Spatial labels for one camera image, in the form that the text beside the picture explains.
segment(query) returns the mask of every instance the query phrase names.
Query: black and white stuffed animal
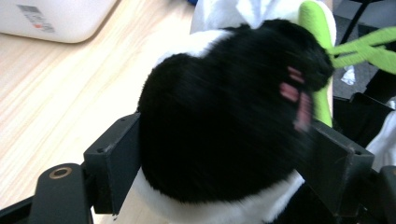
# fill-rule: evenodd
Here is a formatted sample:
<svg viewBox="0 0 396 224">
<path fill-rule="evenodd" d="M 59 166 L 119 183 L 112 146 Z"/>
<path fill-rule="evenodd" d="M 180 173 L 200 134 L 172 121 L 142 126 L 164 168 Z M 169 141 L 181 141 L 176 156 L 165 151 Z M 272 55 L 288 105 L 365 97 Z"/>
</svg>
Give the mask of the black and white stuffed animal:
<svg viewBox="0 0 396 224">
<path fill-rule="evenodd" d="M 304 183 L 295 168 L 313 140 L 312 92 L 333 71 L 325 50 L 282 20 L 192 39 L 140 96 L 136 190 L 172 223 L 307 223 L 280 214 Z"/>
</svg>

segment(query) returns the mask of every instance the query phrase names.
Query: wooden table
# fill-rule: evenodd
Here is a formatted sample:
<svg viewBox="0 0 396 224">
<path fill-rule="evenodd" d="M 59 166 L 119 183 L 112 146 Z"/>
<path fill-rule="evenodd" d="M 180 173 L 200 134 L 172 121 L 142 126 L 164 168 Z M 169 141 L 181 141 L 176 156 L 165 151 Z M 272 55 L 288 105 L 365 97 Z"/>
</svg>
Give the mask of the wooden table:
<svg viewBox="0 0 396 224">
<path fill-rule="evenodd" d="M 33 195 L 50 167 L 82 163 L 94 140 L 135 112 L 152 65 L 188 36 L 193 10 L 182 0 L 120 1 L 79 44 L 0 34 L 0 208 Z M 117 222 L 165 223 L 133 192 Z"/>
</svg>

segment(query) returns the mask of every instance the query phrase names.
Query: black fur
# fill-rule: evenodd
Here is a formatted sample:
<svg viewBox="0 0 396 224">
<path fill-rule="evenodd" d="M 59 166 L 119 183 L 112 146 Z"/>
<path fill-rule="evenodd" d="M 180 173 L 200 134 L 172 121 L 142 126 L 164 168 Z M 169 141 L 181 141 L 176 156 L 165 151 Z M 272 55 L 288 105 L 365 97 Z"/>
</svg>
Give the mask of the black fur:
<svg viewBox="0 0 396 224">
<path fill-rule="evenodd" d="M 143 172 L 181 202 L 237 201 L 289 175 L 310 135 L 294 129 L 298 104 L 279 85 L 310 95 L 333 71 L 315 38 L 288 21 L 230 31 L 204 58 L 178 54 L 159 64 L 140 97 Z"/>
</svg>

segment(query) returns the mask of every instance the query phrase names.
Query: label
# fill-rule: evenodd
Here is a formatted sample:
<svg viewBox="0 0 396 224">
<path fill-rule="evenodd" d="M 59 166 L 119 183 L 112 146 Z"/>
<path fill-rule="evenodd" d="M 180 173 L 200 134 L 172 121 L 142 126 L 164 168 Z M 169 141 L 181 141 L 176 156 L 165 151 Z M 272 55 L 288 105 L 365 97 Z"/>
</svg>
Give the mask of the label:
<svg viewBox="0 0 396 224">
<path fill-rule="evenodd" d="M 18 5 L 18 8 L 37 30 L 45 33 L 55 33 L 55 29 L 50 23 L 46 22 L 46 18 L 37 7 Z"/>
</svg>

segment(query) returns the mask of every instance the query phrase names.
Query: pink embroidered mark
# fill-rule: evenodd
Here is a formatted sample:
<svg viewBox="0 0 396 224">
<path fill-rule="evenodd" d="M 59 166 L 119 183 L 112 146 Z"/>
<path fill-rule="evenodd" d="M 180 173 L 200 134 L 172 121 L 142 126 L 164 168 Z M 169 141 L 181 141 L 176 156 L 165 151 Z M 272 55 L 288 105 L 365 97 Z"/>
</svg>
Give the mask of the pink embroidered mark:
<svg viewBox="0 0 396 224">
<path fill-rule="evenodd" d="M 288 66 L 289 76 L 291 79 L 304 84 L 303 74 L 297 69 Z M 307 132 L 311 124 L 311 98 L 304 92 L 301 94 L 298 90 L 286 82 L 282 82 L 279 86 L 280 94 L 286 99 L 296 103 L 299 101 L 297 109 L 297 118 L 294 121 L 294 129 L 299 132 Z"/>
</svg>

